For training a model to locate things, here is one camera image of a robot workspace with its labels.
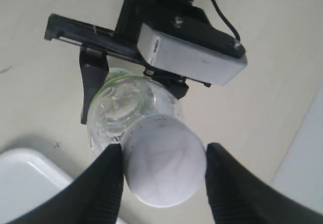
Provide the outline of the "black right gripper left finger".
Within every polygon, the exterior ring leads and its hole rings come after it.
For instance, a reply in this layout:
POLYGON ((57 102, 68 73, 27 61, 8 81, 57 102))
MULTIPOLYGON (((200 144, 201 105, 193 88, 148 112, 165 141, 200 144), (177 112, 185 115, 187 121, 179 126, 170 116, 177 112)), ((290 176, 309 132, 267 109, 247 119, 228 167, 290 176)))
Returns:
POLYGON ((123 186, 122 148, 111 144, 68 187, 15 223, 116 223, 123 186))

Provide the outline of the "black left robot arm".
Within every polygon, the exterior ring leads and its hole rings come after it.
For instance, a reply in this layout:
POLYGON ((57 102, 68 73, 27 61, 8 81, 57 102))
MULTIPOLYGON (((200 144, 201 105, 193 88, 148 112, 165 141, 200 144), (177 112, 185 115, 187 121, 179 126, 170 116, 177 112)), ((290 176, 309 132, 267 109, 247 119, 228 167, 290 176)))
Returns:
MULTIPOLYGON (((48 18, 44 38, 57 39, 80 46, 79 65, 83 82, 83 106, 81 124, 87 123, 90 103, 110 74, 107 56, 123 59, 145 67, 144 75, 156 79, 175 98, 183 98, 188 85, 186 79, 164 70, 154 69, 144 62, 137 49, 141 20, 138 18, 140 0, 124 0, 115 30, 77 21, 57 14, 48 18)), ((175 6, 181 11, 189 11, 194 0, 144 0, 147 4, 175 6)))

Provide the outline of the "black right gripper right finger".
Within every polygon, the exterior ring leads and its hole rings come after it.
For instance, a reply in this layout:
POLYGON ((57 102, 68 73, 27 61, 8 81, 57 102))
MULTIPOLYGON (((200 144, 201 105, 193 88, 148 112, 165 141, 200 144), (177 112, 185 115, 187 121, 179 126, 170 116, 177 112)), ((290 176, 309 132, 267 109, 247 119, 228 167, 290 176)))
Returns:
POLYGON ((322 214, 276 191, 219 143, 206 149, 206 193, 215 223, 322 223, 322 214))

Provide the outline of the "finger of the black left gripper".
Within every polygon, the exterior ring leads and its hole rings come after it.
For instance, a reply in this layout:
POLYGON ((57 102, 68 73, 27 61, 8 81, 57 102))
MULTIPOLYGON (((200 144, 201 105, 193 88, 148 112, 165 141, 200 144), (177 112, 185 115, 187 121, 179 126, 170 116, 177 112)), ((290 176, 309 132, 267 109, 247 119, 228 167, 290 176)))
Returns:
POLYGON ((189 89, 186 78, 163 70, 145 69, 143 74, 160 83, 176 99, 183 98, 189 89))

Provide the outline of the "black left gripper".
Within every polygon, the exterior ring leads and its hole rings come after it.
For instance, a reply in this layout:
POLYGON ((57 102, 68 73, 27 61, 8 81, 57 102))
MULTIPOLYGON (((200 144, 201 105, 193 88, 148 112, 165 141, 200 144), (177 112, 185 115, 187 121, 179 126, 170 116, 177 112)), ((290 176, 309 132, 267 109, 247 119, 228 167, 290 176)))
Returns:
POLYGON ((81 123, 87 123, 92 100, 109 73, 107 55, 137 64, 151 64, 162 40, 153 29, 160 0, 123 0, 114 30, 51 14, 44 39, 79 45, 79 66, 83 83, 81 123))

